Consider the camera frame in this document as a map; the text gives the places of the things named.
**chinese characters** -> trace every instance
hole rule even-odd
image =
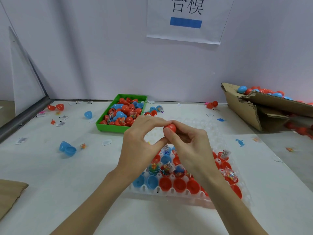
[[[187,0],[171,0],[171,2],[172,1],[174,1],[173,12],[174,11],[182,12],[184,2],[187,2]],[[197,12],[198,14],[202,15],[200,11],[203,11],[203,8],[202,8],[203,2],[204,0],[190,0],[189,5],[187,6],[187,8],[189,9],[189,13],[193,14]]]

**forearm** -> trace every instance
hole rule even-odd
[[[92,235],[115,200],[130,184],[113,170],[94,193],[50,235]]]
[[[210,172],[201,180],[230,235],[267,234],[219,171]]]

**white paper sheet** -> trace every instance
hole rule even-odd
[[[147,37],[220,44],[234,0],[148,0]]]

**egg carton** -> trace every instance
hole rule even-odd
[[[208,138],[210,140],[210,145],[212,147],[212,150],[217,154],[218,152],[222,152],[223,150],[228,150],[227,145],[225,143],[225,140],[218,129],[217,125],[212,120],[197,120],[197,119],[182,119],[177,118],[177,121],[180,121],[186,125],[189,125],[194,128],[198,129],[204,129],[207,134]],[[149,142],[150,144],[156,143],[160,138],[164,137],[163,128],[158,127],[150,131],[146,136],[145,140]],[[173,151],[170,153],[171,160],[175,158],[175,155]],[[239,181],[236,183],[236,185],[240,188],[242,193],[242,201],[244,204],[250,208],[252,205],[252,199],[251,195],[247,189],[247,186],[242,179],[239,169],[236,166],[236,163],[232,157],[232,154],[229,155],[229,159],[227,161],[232,166],[233,171],[236,173]],[[169,191],[163,191],[160,186],[157,186],[155,189],[149,189],[147,186],[147,178],[150,176],[150,173],[148,172],[148,169],[146,169],[142,175],[144,176],[144,184],[137,188],[133,184],[131,184],[125,191],[124,195],[126,197],[130,198],[137,198],[137,199],[144,199],[144,200],[159,200],[156,199],[156,197],[159,198],[165,198],[166,200],[176,200],[180,201],[183,204],[188,205],[196,205],[196,206],[202,206],[206,208],[214,208],[212,201],[208,196],[205,195],[204,191],[199,191],[197,194],[191,194],[190,190],[185,189],[182,193],[176,192],[176,190],[173,187],[174,180],[176,179],[175,175],[171,174],[168,176],[168,178],[172,182],[172,187],[169,189]],[[158,181],[163,177],[161,173],[157,173],[156,178]],[[182,179],[187,183],[190,179],[188,176],[183,176]]]

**green tray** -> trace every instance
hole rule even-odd
[[[107,131],[107,132],[116,132],[116,133],[124,133],[127,129],[129,129],[130,127],[126,127],[126,126],[116,126],[116,125],[107,125],[107,124],[99,124],[102,120],[103,120],[103,117],[105,115],[108,114],[109,110],[111,109],[111,107],[114,105],[114,104],[117,104],[119,102],[119,99],[120,98],[124,98],[126,99],[127,97],[131,98],[132,100],[133,99],[138,99],[138,103],[144,101],[144,105],[143,105],[143,108],[142,108],[142,112],[141,114],[143,115],[144,114],[144,109],[146,107],[146,103],[147,103],[147,96],[146,95],[129,95],[129,94],[118,94],[114,100],[112,101],[112,103],[109,105],[109,107],[104,111],[104,113],[101,115],[101,117],[97,120],[96,122],[96,126],[97,126],[97,129],[99,131]]]

